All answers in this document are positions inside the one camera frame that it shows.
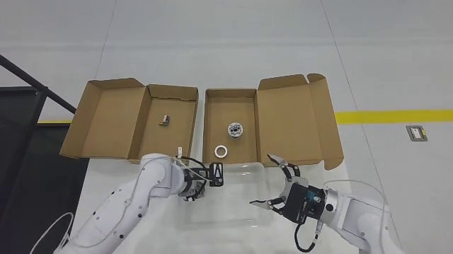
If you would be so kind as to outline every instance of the round object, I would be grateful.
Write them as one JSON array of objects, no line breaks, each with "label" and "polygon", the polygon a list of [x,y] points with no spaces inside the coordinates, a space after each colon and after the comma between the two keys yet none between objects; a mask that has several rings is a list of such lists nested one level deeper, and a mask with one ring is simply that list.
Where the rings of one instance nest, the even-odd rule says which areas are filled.
[{"label": "round object", "polygon": [[333,206],[332,206],[332,204],[327,204],[327,205],[326,205],[326,210],[328,210],[329,212],[332,212],[332,211],[333,211]]},{"label": "round object", "polygon": [[232,139],[238,139],[243,132],[242,124],[233,122],[228,126],[228,134]]},{"label": "round object", "polygon": [[[225,150],[225,154],[219,155],[219,149]],[[215,147],[214,154],[217,158],[224,158],[228,154],[228,149],[224,145],[219,145],[219,146]]]}]

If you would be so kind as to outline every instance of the yellow floor line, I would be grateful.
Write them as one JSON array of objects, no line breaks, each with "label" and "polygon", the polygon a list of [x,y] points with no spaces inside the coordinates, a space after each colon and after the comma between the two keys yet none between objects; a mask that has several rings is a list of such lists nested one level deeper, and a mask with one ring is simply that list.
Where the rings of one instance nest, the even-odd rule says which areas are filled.
[{"label": "yellow floor line", "polygon": [[[453,122],[453,110],[383,110],[336,112],[339,125],[385,123]],[[43,120],[40,124],[71,123],[71,120]]]}]

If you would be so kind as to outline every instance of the white floor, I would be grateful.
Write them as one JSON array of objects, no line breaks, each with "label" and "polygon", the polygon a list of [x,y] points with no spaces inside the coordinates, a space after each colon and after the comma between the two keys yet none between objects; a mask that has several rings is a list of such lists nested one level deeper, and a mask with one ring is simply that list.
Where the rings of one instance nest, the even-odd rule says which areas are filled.
[{"label": "white floor", "polygon": [[[453,0],[0,0],[0,6],[0,53],[74,105],[90,79],[135,77],[203,92],[318,72],[327,76],[336,111],[453,108]],[[0,86],[20,84],[0,69]],[[49,101],[41,118],[71,115]],[[428,134],[423,143],[410,142],[405,125],[341,125],[344,164],[329,172],[305,166],[304,174],[315,185],[350,178],[383,189],[406,253],[451,253],[453,125],[419,124]],[[74,230],[136,169],[126,161],[91,161]],[[282,182],[268,172],[276,195]],[[376,197],[363,187],[352,191]],[[168,225],[176,204],[156,206]],[[167,232],[156,231],[156,217],[147,216],[115,253],[297,252],[294,226],[281,217],[253,229]],[[313,227],[301,232],[303,242],[311,241]],[[315,253],[356,253],[328,230],[320,241]]]}]

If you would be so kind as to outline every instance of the white cable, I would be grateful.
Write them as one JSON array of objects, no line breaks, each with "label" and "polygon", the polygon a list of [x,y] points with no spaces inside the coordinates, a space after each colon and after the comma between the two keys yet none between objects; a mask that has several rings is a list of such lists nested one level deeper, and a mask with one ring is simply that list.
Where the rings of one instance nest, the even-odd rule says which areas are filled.
[{"label": "white cable", "polygon": [[349,183],[362,183],[368,187],[371,187],[373,188],[374,190],[376,190],[382,197],[382,200],[383,200],[383,203],[382,203],[382,216],[381,216],[381,224],[380,224],[380,227],[379,227],[379,244],[381,245],[381,250],[382,250],[382,253],[385,254],[384,252],[384,247],[382,245],[382,230],[384,228],[384,215],[385,215],[385,206],[387,205],[387,198],[385,197],[384,193],[382,193],[381,191],[379,191],[379,189],[375,188],[373,185],[369,184],[369,183],[366,183],[365,181],[361,181],[361,180],[353,180],[353,179],[339,179],[339,180],[329,180],[329,181],[326,181],[324,184],[323,184],[323,188],[325,188],[325,186],[329,183],[341,183],[341,182],[349,182]]},{"label": "white cable", "polygon": [[41,242],[41,240],[49,233],[49,231],[54,227],[55,224],[57,224],[57,222],[60,220],[60,219],[63,219],[66,215],[69,215],[71,216],[71,221],[69,222],[69,225],[68,225],[68,228],[66,230],[66,232],[64,233],[63,235],[63,238],[62,240],[60,241],[57,249],[55,250],[58,250],[62,247],[62,245],[64,244],[64,242],[66,241],[66,237],[67,237],[67,234],[69,232],[69,229],[71,228],[71,225],[72,225],[72,222],[74,221],[74,214],[72,214],[71,212],[67,212],[67,213],[64,213],[63,215],[60,216],[60,218],[56,219],[53,224],[51,224],[47,229],[46,231],[41,235],[40,239],[38,239],[38,241],[36,241],[35,245],[33,246],[33,248],[31,248],[31,251],[30,251],[30,254],[33,254],[33,252],[35,251],[36,247],[38,246],[38,244]]},{"label": "white cable", "polygon": [[198,175],[200,178],[202,178],[202,179],[204,179],[204,180],[206,180],[206,181],[213,181],[213,180],[207,179],[207,178],[201,176],[199,173],[193,171],[191,168],[189,168],[188,166],[186,166],[180,158],[174,158],[174,159],[177,160],[177,162],[179,162],[181,165],[183,165],[186,169],[188,169],[189,171],[191,171],[191,172],[194,173],[195,175]]},{"label": "white cable", "polygon": [[[171,157],[169,156],[165,156],[165,157],[158,157],[158,158],[153,158],[152,160],[148,161],[147,163],[144,164],[144,166],[140,169],[140,173],[139,175],[137,176],[137,181],[135,182],[135,185],[134,185],[134,189],[132,190],[132,195],[131,197],[129,198],[129,201],[132,202],[133,199],[134,199],[134,195],[135,195],[135,190],[137,189],[137,185],[138,185],[138,182],[139,182],[139,179],[140,179],[140,176],[142,175],[142,171],[144,170],[144,167],[148,165],[148,163],[151,163],[152,161],[154,160],[160,160],[160,159],[171,159]],[[125,217],[125,214],[126,214],[126,211],[127,211],[127,208],[130,206],[127,205],[125,207],[125,210],[123,211],[122,215],[121,215],[121,218],[120,220],[118,221],[118,223],[116,223],[116,225],[110,230],[110,232],[99,242],[93,244],[93,245],[90,245],[90,246],[83,246],[81,244],[78,244],[78,243],[75,243],[73,242],[74,245],[76,245],[77,247],[80,247],[80,248],[92,248],[94,246],[98,246],[99,244],[101,244],[102,242],[104,242],[111,234],[112,232],[115,231],[115,229],[118,227],[118,225],[121,223],[122,219]]]}]

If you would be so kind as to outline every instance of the cardboard box lid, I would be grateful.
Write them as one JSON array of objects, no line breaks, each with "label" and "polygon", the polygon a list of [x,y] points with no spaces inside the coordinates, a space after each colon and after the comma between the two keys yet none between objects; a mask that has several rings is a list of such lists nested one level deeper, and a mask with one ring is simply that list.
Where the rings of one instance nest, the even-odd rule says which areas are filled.
[{"label": "cardboard box lid", "polygon": [[[135,79],[89,81],[60,154],[137,159],[154,152],[168,154],[170,146],[176,154],[181,145],[189,156],[196,107],[197,89],[192,87],[144,86]],[[165,133],[155,131],[162,110],[173,113]]]},{"label": "cardboard box lid", "polygon": [[93,80],[85,91],[60,151],[70,157],[127,158],[146,87],[135,79]]},{"label": "cardboard box lid", "polygon": [[302,74],[263,79],[257,92],[260,161],[275,154],[294,164],[324,160],[330,170],[343,161],[343,149],[326,78]]}]

